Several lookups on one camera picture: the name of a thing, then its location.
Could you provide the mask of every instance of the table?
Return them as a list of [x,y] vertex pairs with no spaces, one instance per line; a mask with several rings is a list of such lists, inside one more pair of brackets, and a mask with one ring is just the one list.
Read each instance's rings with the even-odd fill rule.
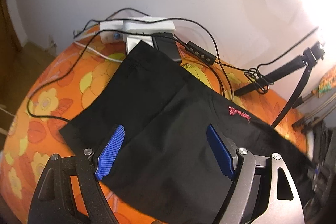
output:
[[[98,28],[98,26],[92,27],[87,33],[98,31]],[[87,43],[88,40],[89,38],[86,38],[81,42]],[[125,58],[125,43],[122,41],[103,44],[100,36],[97,36],[90,46],[110,58],[119,60]],[[182,57],[181,66],[220,93],[220,86],[213,72],[188,54],[181,45],[178,45],[178,48]],[[22,223],[27,223],[36,184],[50,155],[54,153],[60,154],[61,157],[73,155],[59,133],[65,122],[30,117],[26,110],[27,98],[39,86],[64,75],[82,50],[83,48],[72,44],[49,65],[28,92],[8,132],[0,162],[0,194]],[[55,115],[72,119],[99,96],[119,65],[120,63],[110,62],[94,53],[85,52],[67,77],[45,87],[34,96],[29,105],[30,111],[36,115]],[[225,97],[231,99],[229,85],[219,65],[214,65],[213,68],[222,80]],[[225,71],[234,90],[248,83],[243,72],[227,67]],[[234,103],[271,124],[286,101],[270,90],[266,95],[259,95],[254,91],[239,98],[234,97]],[[305,153],[307,149],[305,136],[291,127],[291,124],[301,116],[297,110],[291,109],[276,130]],[[71,181],[78,211],[87,214],[77,177],[72,177]],[[102,183],[100,185],[120,224],[151,224],[155,221],[152,217],[128,206]]]

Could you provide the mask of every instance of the black fabric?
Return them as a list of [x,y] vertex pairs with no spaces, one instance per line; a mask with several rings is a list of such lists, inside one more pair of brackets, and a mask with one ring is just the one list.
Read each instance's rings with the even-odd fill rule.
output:
[[[250,120],[230,115],[229,106]],[[97,148],[116,123],[125,127],[125,140],[103,182],[163,222],[212,223],[225,199],[231,181],[207,143],[210,123],[255,155],[280,153],[302,203],[311,195],[305,155],[146,43],[127,55],[101,95],[60,132],[78,154]]]

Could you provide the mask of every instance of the red embroidery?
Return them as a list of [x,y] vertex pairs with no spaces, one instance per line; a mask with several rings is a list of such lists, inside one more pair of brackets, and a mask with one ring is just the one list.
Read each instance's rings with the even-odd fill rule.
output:
[[241,111],[238,110],[238,109],[235,109],[235,108],[229,106],[229,113],[230,113],[230,115],[232,115],[232,116],[235,115],[235,114],[237,113],[237,114],[241,115],[242,117],[244,117],[245,119],[247,119],[247,120],[250,122],[251,116],[247,115],[247,114],[244,113],[244,112],[241,112]]

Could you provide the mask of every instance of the blue ridged pad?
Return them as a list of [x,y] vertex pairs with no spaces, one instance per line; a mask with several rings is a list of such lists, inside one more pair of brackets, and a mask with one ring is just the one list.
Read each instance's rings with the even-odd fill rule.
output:
[[226,175],[229,179],[233,180],[235,177],[233,159],[211,124],[207,127],[207,140],[223,175]]
[[97,170],[94,174],[98,181],[102,180],[102,178],[110,172],[124,138],[124,127],[122,125],[118,125],[111,139],[98,157]]

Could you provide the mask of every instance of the metal screw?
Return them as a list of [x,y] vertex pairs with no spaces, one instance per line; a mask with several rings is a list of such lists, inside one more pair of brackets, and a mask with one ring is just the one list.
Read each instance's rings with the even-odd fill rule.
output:
[[84,155],[87,155],[87,156],[91,155],[92,152],[93,152],[93,150],[91,148],[87,148],[87,149],[84,150]]
[[273,153],[273,158],[275,158],[276,160],[280,160],[281,159],[281,156],[280,156],[280,154],[278,154],[278,153]]
[[241,153],[241,154],[243,154],[243,155],[246,155],[247,154],[247,149],[241,147],[241,148],[238,149],[238,152]]
[[51,159],[51,160],[57,160],[57,159],[58,159],[58,154],[52,154],[52,155],[50,156],[50,159]]

